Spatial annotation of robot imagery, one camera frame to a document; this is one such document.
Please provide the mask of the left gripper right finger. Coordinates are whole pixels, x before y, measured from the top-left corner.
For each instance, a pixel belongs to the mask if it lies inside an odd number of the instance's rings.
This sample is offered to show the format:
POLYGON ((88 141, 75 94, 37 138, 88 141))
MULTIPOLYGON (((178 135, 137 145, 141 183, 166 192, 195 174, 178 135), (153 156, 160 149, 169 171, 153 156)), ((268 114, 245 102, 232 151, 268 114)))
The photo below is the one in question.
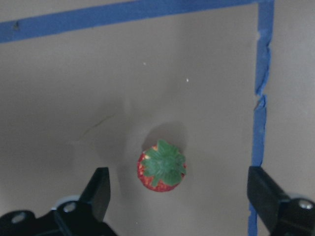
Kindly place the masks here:
POLYGON ((315 203, 291 197, 258 166, 250 166, 248 200, 271 236, 313 236, 315 203))

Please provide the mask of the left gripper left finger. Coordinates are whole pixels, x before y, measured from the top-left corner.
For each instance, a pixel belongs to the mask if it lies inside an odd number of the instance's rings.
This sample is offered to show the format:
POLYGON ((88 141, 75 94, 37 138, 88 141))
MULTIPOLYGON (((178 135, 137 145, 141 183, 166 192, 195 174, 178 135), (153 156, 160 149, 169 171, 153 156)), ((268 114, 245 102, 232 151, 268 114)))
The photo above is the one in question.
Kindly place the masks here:
POLYGON ((32 211, 16 210, 0 218, 2 236, 115 236, 103 221, 110 202, 107 167, 97 168, 78 200, 59 204, 37 218, 32 211))

